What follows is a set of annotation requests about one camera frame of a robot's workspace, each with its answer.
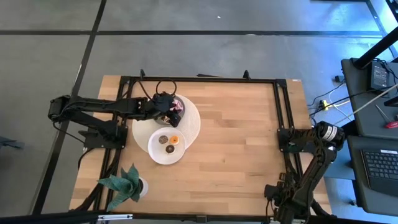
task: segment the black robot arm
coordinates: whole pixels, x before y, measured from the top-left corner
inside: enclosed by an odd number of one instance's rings
[[[313,159],[299,180],[294,174],[287,173],[284,182],[278,186],[266,185],[265,197],[274,200],[277,207],[275,219],[282,224],[291,224],[294,217],[309,215],[311,205],[318,208],[314,209],[317,214],[324,214],[318,204],[313,203],[313,191],[343,147],[343,130],[321,121],[313,129],[282,129],[278,132],[280,147],[285,152],[311,152]]]
[[[168,93],[155,94],[152,99],[146,97],[98,100],[79,96],[61,96],[51,101],[48,117],[53,122],[73,121],[88,127],[79,131],[86,137],[87,148],[123,148],[126,143],[127,128],[118,125],[117,121],[103,121],[84,112],[111,113],[121,118],[138,121],[168,117],[170,124],[177,127],[180,116],[170,110],[174,96]]]

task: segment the white plate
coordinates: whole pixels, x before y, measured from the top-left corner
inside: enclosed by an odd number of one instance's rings
[[[168,143],[161,144],[159,142],[159,137],[167,136],[169,139]],[[178,136],[180,142],[174,146],[174,152],[169,154],[166,152],[166,146],[170,144],[170,138],[172,136]],[[185,138],[181,131],[175,128],[160,128],[155,131],[149,138],[148,141],[148,153],[150,157],[162,165],[173,164],[181,159],[185,152]]]

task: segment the red screwdriver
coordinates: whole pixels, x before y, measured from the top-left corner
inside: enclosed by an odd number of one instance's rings
[[[387,115],[380,109],[378,105],[376,105],[376,108],[380,111],[381,115],[383,116],[384,120],[386,120],[387,124],[385,125],[385,128],[391,129],[391,128],[398,128],[398,121],[391,121]]]

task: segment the potted plant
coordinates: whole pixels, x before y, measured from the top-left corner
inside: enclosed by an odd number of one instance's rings
[[[121,177],[110,175],[108,178],[98,180],[98,183],[105,187],[117,191],[118,194],[109,203],[106,211],[115,209],[128,198],[138,202],[148,192],[148,183],[139,176],[138,170],[134,164],[130,167],[129,172],[121,169]]]

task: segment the gray floor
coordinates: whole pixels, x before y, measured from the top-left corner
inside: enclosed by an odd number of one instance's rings
[[[383,24],[391,15],[373,1]],[[87,29],[99,0],[3,0],[2,29]],[[100,30],[377,30],[363,2],[292,1],[108,1]],[[255,78],[299,78],[308,102],[336,86],[340,60],[359,57],[379,38],[305,36],[97,36],[79,95],[96,97],[103,75],[194,76],[197,73]],[[70,93],[88,36],[0,35],[0,135],[25,142],[25,149],[0,150],[0,217],[30,212],[55,130],[47,118],[49,101]],[[389,51],[380,58],[390,60]],[[332,95],[347,95],[341,87]],[[340,107],[351,112],[349,104]],[[335,109],[317,114],[329,122]],[[71,125],[76,133],[80,127]],[[44,212],[64,212],[72,196],[81,144],[66,137]],[[398,222],[348,205],[348,180],[327,179],[333,213],[342,218]]]

